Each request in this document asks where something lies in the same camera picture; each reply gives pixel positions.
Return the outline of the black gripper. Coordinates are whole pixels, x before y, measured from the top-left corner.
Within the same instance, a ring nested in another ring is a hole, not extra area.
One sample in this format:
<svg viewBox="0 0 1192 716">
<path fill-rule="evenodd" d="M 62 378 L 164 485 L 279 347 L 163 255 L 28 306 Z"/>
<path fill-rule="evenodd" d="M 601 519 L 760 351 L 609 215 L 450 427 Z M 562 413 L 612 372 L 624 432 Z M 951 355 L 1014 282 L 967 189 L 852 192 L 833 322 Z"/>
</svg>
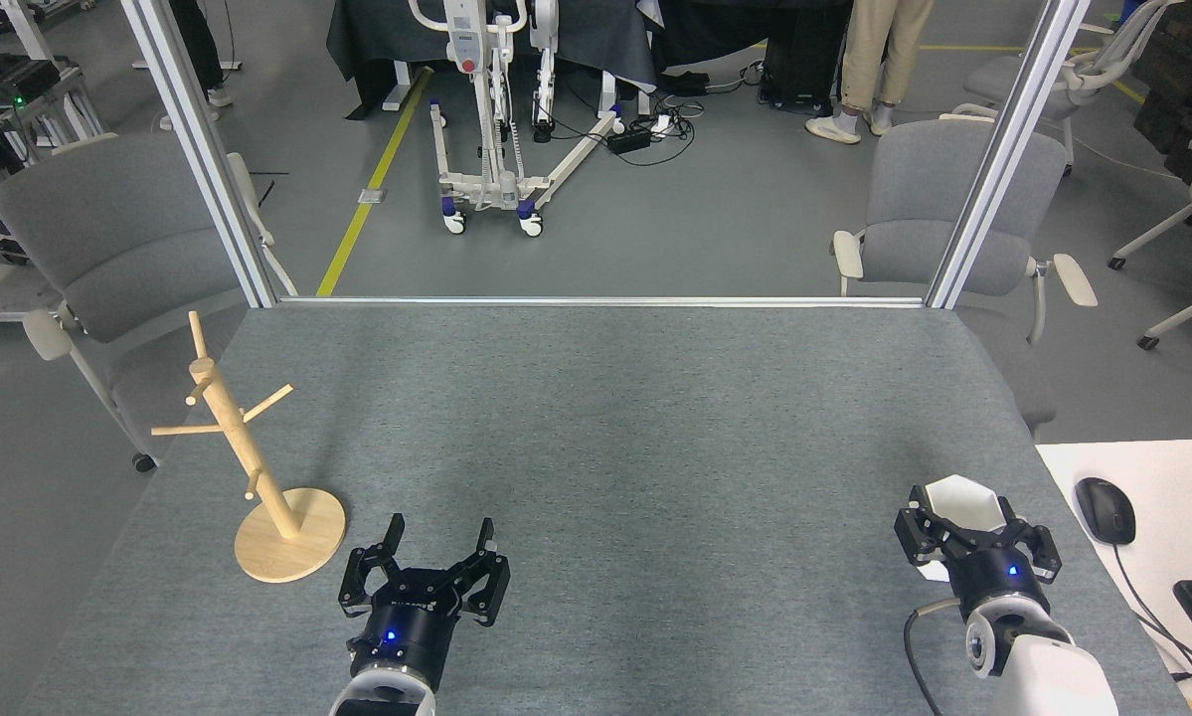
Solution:
<svg viewBox="0 0 1192 716">
<path fill-rule="evenodd" d="M 442 586 L 445 571 L 401 569 L 396 552 L 405 531 L 405 518 L 393 513 L 385 538 L 354 548 L 347 558 L 339 606 L 347 618 L 370 615 L 358 637 L 349 640 L 350 675 L 370 665 L 408 667 L 437 690 L 459 610 L 483 627 L 492 627 L 510 583 L 509 559 L 497 550 L 491 517 L 482 519 L 476 548 L 449 569 L 451 585 Z M 370 597 L 370 571 L 385 571 L 386 584 Z"/>
<path fill-rule="evenodd" d="M 1029 524 L 1008 498 L 997 498 L 1005 519 L 997 535 L 1000 548 L 964 550 L 964 533 L 948 517 L 937 515 L 929 488 L 914 485 L 908 508 L 901 508 L 894 522 L 901 548 L 909 565 L 919 567 L 937 559 L 952 561 L 952 593 L 960 599 L 960 616 L 966 622 L 986 600 L 1005 594 L 1022 594 L 1049 612 L 1049 600 L 1039 583 L 1053 584 L 1061 569 L 1061 558 L 1051 533 L 1041 524 Z M 1031 558 L 1024 556 L 1024 544 Z"/>
</svg>

